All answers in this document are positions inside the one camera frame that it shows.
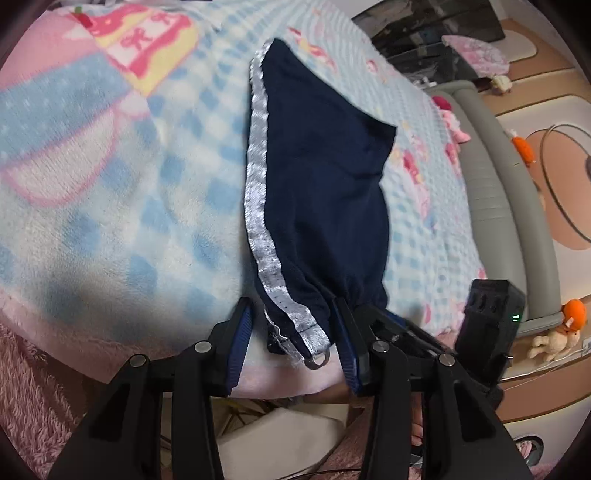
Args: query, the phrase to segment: metal screw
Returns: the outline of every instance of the metal screw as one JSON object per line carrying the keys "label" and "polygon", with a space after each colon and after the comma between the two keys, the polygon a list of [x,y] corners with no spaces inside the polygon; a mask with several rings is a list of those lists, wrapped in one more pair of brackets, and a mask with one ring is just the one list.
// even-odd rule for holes
{"label": "metal screw", "polygon": [[390,346],[388,345],[388,342],[384,342],[383,340],[377,340],[374,342],[374,344],[372,345],[372,348],[379,353],[386,353],[388,350],[390,350]]}
{"label": "metal screw", "polygon": [[444,353],[443,355],[439,355],[439,363],[445,365],[446,367],[450,367],[456,363],[456,359],[453,357],[453,355]]}
{"label": "metal screw", "polygon": [[129,359],[129,364],[134,367],[138,368],[141,367],[146,363],[146,357],[144,355],[134,355]]}
{"label": "metal screw", "polygon": [[207,340],[195,343],[195,351],[197,353],[207,353],[212,349],[212,344]]}

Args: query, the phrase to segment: silver stripe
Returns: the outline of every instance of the silver stripe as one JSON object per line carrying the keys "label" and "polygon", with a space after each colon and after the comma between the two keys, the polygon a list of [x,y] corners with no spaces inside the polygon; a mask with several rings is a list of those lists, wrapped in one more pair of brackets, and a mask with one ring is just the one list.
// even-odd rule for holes
{"label": "silver stripe", "polygon": [[[258,276],[269,298],[295,325],[304,344],[312,355],[324,352],[330,341],[316,323],[305,305],[294,301],[281,273],[275,244],[265,225],[265,198],[267,195],[267,93],[262,81],[262,61],[273,40],[267,41],[251,61],[252,115],[248,139],[246,188],[244,192],[244,217],[248,243],[258,267]],[[275,326],[278,340],[286,353],[294,355],[293,345],[286,345],[286,338]]]}

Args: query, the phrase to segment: metal ring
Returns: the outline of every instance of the metal ring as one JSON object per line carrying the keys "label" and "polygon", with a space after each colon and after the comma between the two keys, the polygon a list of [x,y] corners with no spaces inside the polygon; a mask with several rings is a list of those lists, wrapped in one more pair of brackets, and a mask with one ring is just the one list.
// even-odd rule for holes
{"label": "metal ring", "polygon": [[330,360],[330,349],[326,349],[324,352],[322,352],[324,354],[324,360],[322,360],[321,364],[317,364],[316,362],[314,362],[313,358],[306,358],[304,360],[304,365],[310,369],[310,370],[318,370],[319,368],[322,368],[323,366],[325,366],[329,360]]}
{"label": "metal ring", "polygon": [[[558,210],[560,210],[560,213],[562,213],[564,219],[567,221],[567,223],[571,226],[571,228],[586,242],[589,242],[591,244],[591,238],[589,238],[587,235],[585,235],[581,230],[578,229],[578,227],[574,224],[574,222],[570,219],[570,217],[567,215],[566,211],[564,210],[564,207],[562,206],[562,204],[560,203],[560,201],[558,200],[558,196],[556,195],[556,192],[554,191],[554,189],[552,188],[552,184],[550,183],[550,178],[548,177],[548,173],[546,172],[546,165],[544,162],[544,144],[546,142],[546,139],[548,138],[548,135],[550,135],[553,131],[555,131],[558,127],[570,127],[570,128],[574,128],[575,130],[578,130],[579,132],[587,135],[589,137],[589,134],[582,129],[581,127],[577,127],[576,125],[573,124],[554,124],[552,125],[548,130],[546,130],[546,132],[544,133],[544,135],[542,136],[542,140],[540,142],[540,165],[542,167],[542,173],[544,175],[544,180],[546,182],[546,185],[548,186],[548,191],[550,192],[550,195],[552,195],[552,199],[554,200],[556,206],[558,207]],[[560,130],[556,130],[558,133],[561,133],[563,135],[566,135],[564,132],[561,132]]]}

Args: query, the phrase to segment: cable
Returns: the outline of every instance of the cable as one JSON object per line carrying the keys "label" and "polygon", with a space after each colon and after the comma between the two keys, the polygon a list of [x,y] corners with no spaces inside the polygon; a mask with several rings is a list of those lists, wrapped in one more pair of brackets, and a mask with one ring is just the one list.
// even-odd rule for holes
{"label": "cable", "polygon": [[[574,352],[570,352],[568,355],[565,355],[565,356],[563,356],[563,357],[561,357],[561,358],[558,358],[558,359],[556,359],[556,360],[552,360],[552,361],[551,361],[549,364],[540,365],[538,368],[535,368],[535,369],[533,369],[533,370],[532,370],[530,373],[528,373],[528,374],[525,374],[525,375],[531,375],[531,374],[533,374],[533,373],[536,373],[536,372],[537,372],[537,371],[539,371],[539,370],[542,370],[542,369],[544,369],[544,368],[547,368],[547,367],[548,367],[548,365],[552,365],[553,363],[560,362],[560,361],[562,361],[562,360],[566,360],[568,357],[570,357],[570,356],[572,356],[572,355],[574,355],[574,354],[576,354],[576,353],[583,352],[583,351],[585,351],[585,350],[586,350],[586,348],[580,348],[580,349],[578,349],[578,350],[575,350]],[[513,385],[512,387],[509,387],[509,388],[504,388],[504,389],[503,389],[503,391],[505,391],[505,392],[508,392],[509,390],[513,390],[514,388],[521,387],[521,386],[523,386],[523,385],[526,385],[526,384],[528,384],[528,383],[531,383],[531,382],[533,382],[534,380],[538,380],[539,378],[542,378],[543,376],[545,376],[545,375],[548,375],[549,373],[553,372],[553,371],[554,371],[554,370],[556,370],[558,367],[562,367],[562,365],[564,365],[564,364],[559,364],[559,365],[556,365],[554,368],[551,368],[551,369],[550,369],[550,370],[548,370],[547,372],[544,372],[543,374],[541,374],[541,375],[538,375],[537,377],[534,377],[534,378],[532,378],[532,379],[528,380],[527,382],[523,382],[523,383],[520,383],[520,384],[518,384],[518,385]]]}
{"label": "cable", "polygon": [[591,244],[591,238],[589,238],[581,230],[579,230],[578,227],[574,224],[574,222],[567,215],[566,211],[564,210],[564,207],[562,206],[562,204],[558,200],[558,196],[556,195],[556,192],[552,188],[552,184],[550,183],[550,178],[548,177],[548,173],[546,172],[546,165],[545,165],[545,162],[544,162],[544,144],[546,142],[546,138],[548,138],[548,135],[550,135],[558,127],[570,127],[570,128],[574,128],[575,130],[578,130],[578,131],[584,133],[587,136],[589,136],[589,134],[584,129],[582,129],[581,127],[577,127],[576,125],[572,125],[572,124],[554,124],[554,125],[552,125],[548,130],[546,130],[546,132],[544,133],[544,136],[542,137],[542,141],[540,142],[540,165],[542,167],[542,173],[544,174],[544,180],[546,182],[546,185],[548,186],[548,191],[552,195],[552,199],[554,200],[556,206],[558,207],[558,210],[560,210],[560,213],[562,213],[564,219],[568,222],[568,224],[571,226],[571,228],[583,240],[585,240],[585,241],[587,241],[587,242],[589,242]]}
{"label": "cable", "polygon": [[319,470],[318,472],[302,473],[301,475],[296,475],[296,476],[282,476],[281,478],[277,478],[275,480],[283,480],[283,479],[300,480],[300,478],[308,478],[309,476],[322,475],[324,473],[345,473],[345,472],[360,472],[360,471],[361,471],[361,468],[337,468],[334,470]]}

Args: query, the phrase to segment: light blue checkered blanket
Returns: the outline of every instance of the light blue checkered blanket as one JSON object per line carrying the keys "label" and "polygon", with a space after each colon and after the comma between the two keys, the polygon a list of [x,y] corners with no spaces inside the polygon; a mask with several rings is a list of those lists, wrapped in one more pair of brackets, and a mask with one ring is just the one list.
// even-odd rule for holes
{"label": "light blue checkered blanket", "polygon": [[[182,6],[46,12],[0,72],[0,319],[106,380],[130,351],[177,352],[255,297],[242,207],[249,63],[278,37],[399,126],[382,181],[389,308],[433,334],[457,329],[482,266],[457,152],[428,96],[330,2]],[[260,375],[284,362],[264,345],[255,336],[246,362]],[[340,378],[322,370],[288,393]]]}

